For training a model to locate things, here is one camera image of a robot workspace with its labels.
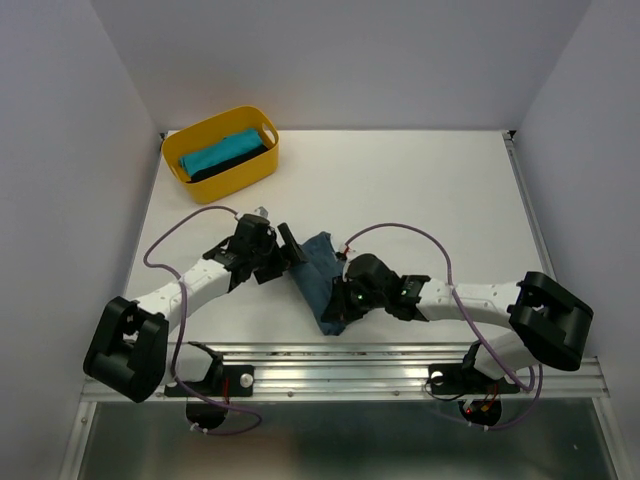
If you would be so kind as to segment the dark blue-grey t shirt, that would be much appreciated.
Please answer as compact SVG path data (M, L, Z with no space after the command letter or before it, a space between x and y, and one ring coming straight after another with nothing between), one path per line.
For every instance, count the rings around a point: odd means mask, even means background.
M290 270L298 290L309 306L314 319L325 336L339 336L346 328L345 323L327 323L321 320L328 304L332 279L342 277L344 262L336 258L331 234L322 231L301 245L308 262Z

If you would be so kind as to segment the yellow plastic basket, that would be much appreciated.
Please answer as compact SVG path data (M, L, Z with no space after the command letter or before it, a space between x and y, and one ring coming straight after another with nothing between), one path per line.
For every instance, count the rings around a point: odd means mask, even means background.
M208 204L275 172L279 132L261 110L241 106L168 136L161 152L192 200Z

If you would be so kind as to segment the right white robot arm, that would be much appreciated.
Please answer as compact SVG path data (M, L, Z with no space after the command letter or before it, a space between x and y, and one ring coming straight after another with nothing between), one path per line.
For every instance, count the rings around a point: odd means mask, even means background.
M503 328L504 334L477 340L466 354L460 378L472 390L536 364L578 370L593 320L590 306L542 272L529 271L517 282L452 285L398 275L375 255L359 255L333 278L321 319L345 326L376 309L402 321Z

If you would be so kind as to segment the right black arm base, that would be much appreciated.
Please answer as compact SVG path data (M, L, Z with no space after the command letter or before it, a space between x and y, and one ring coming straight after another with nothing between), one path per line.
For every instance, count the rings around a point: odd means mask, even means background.
M504 379L494 380L476 371L467 362L431 363L425 390L438 399L457 400L465 396L516 394L520 388Z

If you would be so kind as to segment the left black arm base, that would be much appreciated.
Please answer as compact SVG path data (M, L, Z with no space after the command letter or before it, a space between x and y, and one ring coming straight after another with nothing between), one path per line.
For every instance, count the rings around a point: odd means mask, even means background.
M182 344L176 363L180 382L172 375L170 361L174 350L167 357L167 370L162 380L163 393L170 398L210 397L228 399L253 396L255 368L249 364L231 364L224 355L200 342Z

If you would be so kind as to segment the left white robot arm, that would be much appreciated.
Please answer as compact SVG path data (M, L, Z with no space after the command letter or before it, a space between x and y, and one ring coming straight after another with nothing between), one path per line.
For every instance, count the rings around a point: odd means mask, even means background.
M272 226L255 214L242 215L232 235L206 251L186 272L155 291L128 300L117 296L101 314L83 361L90 378L140 403L175 380L173 332L214 299L249 279L263 284L306 263L288 225Z

